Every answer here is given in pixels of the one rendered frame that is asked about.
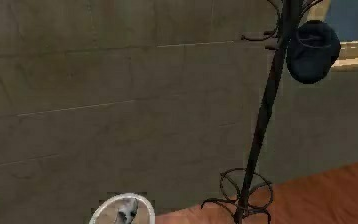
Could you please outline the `black metal coat stand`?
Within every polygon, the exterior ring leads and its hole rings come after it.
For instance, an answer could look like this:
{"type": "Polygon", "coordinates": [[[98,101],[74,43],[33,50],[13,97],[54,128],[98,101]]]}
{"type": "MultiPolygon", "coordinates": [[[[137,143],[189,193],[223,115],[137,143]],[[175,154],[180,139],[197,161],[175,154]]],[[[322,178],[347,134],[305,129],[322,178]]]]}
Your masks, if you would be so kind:
{"type": "Polygon", "coordinates": [[[258,214],[265,214],[267,224],[271,224],[271,214],[268,211],[268,207],[274,201],[274,191],[271,182],[258,174],[255,169],[259,160],[265,133],[272,116],[273,105],[282,77],[286,49],[290,38],[296,32],[300,21],[309,9],[321,3],[323,0],[281,0],[282,8],[279,8],[274,0],[266,1],[273,6],[276,12],[276,24],[274,29],[265,31],[262,38],[241,36],[242,40],[251,42],[262,42],[271,38],[276,39],[274,44],[265,47],[266,50],[273,51],[274,56],[271,61],[265,91],[258,110],[247,165],[246,167],[232,168],[222,172],[219,179],[219,188],[224,198],[208,198],[201,204],[201,208],[203,208],[206,203],[213,203],[224,208],[232,217],[234,224],[243,224],[245,218],[258,214]],[[262,187],[266,187],[270,193],[268,202],[263,206],[250,204],[250,196],[262,187]]]}

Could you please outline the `dark blue hat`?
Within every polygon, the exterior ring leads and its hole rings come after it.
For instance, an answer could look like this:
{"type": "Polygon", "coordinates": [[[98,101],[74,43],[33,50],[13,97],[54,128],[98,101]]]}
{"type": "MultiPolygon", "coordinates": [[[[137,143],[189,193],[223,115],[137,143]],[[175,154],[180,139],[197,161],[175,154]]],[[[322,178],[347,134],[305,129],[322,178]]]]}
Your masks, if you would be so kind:
{"type": "Polygon", "coordinates": [[[287,68],[296,81],[314,84],[328,75],[340,51],[341,43],[335,30],[321,20],[309,20],[291,37],[287,68]]]}

